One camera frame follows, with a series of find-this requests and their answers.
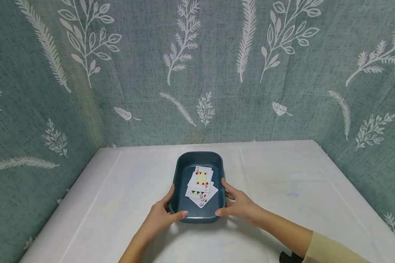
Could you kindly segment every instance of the left hand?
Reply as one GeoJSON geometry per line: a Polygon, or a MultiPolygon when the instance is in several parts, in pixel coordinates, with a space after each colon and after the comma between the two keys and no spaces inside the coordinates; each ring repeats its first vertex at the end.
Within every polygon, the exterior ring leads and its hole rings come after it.
{"type": "Polygon", "coordinates": [[[168,204],[173,193],[174,184],[172,184],[167,195],[151,207],[151,211],[138,230],[137,235],[150,241],[158,235],[159,232],[168,228],[174,222],[185,218],[189,214],[188,211],[178,211],[175,214],[169,213],[168,204]]]}

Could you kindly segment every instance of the playing card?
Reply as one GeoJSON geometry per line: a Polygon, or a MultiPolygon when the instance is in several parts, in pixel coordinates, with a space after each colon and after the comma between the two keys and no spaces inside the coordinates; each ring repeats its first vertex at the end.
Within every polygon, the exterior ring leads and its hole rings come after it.
{"type": "Polygon", "coordinates": [[[192,190],[208,193],[213,173],[210,167],[197,166],[187,186],[192,190]]]}
{"type": "MultiPolygon", "coordinates": [[[[214,186],[214,182],[211,182],[211,187],[209,188],[209,193],[212,191],[212,186],[214,186]]],[[[186,197],[194,198],[194,199],[205,199],[209,193],[202,192],[202,191],[195,191],[190,189],[189,187],[186,190],[186,197]]]]}
{"type": "Polygon", "coordinates": [[[211,186],[211,192],[207,194],[206,198],[203,199],[194,199],[190,198],[192,202],[194,202],[200,209],[202,209],[212,197],[218,192],[218,189],[215,186],[211,186]]]}

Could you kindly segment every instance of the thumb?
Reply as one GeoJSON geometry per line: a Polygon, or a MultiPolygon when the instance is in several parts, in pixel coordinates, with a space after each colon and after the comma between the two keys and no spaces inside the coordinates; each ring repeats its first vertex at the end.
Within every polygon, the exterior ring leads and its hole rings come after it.
{"type": "Polygon", "coordinates": [[[185,218],[188,214],[189,214],[188,211],[178,211],[177,213],[170,215],[170,218],[172,222],[176,222],[185,218]]]}
{"type": "Polygon", "coordinates": [[[216,216],[231,216],[233,214],[233,207],[219,208],[216,212],[216,216]]]}

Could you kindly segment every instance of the hand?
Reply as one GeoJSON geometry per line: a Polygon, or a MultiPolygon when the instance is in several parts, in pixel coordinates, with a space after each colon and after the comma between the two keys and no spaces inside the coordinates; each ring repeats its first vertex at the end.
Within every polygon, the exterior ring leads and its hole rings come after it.
{"type": "Polygon", "coordinates": [[[215,215],[237,216],[246,219],[251,224],[255,224],[255,216],[260,207],[243,191],[229,185],[224,178],[221,179],[221,183],[226,189],[225,196],[231,200],[235,200],[235,202],[227,202],[226,207],[218,209],[215,215]]]}
{"type": "Polygon", "coordinates": [[[171,200],[173,193],[174,184],[172,184],[167,195],[151,207],[151,211],[149,212],[136,235],[139,235],[142,238],[150,241],[156,235],[158,235],[159,232],[188,215],[188,211],[179,211],[175,214],[169,213],[168,203],[171,200]]]}

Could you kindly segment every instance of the finger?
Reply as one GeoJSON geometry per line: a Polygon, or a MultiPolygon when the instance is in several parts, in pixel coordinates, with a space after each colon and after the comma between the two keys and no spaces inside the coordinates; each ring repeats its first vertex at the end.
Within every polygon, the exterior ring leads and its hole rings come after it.
{"type": "Polygon", "coordinates": [[[232,193],[234,196],[236,196],[238,190],[234,188],[233,186],[229,185],[224,178],[221,179],[222,185],[225,187],[227,191],[232,193]]]}
{"type": "Polygon", "coordinates": [[[215,212],[216,216],[230,216],[234,214],[234,208],[230,205],[230,207],[220,208],[215,212]]]}
{"type": "Polygon", "coordinates": [[[235,200],[236,199],[236,197],[230,192],[225,192],[225,196],[230,198],[231,200],[235,200]]]}
{"type": "Polygon", "coordinates": [[[172,183],[172,186],[171,186],[169,192],[166,194],[166,196],[164,196],[164,198],[161,199],[161,202],[164,205],[167,204],[171,200],[173,193],[174,193],[174,184],[172,183]]]}
{"type": "Polygon", "coordinates": [[[185,218],[188,214],[188,211],[178,211],[177,213],[170,215],[170,219],[172,220],[172,222],[176,222],[185,218]]]}

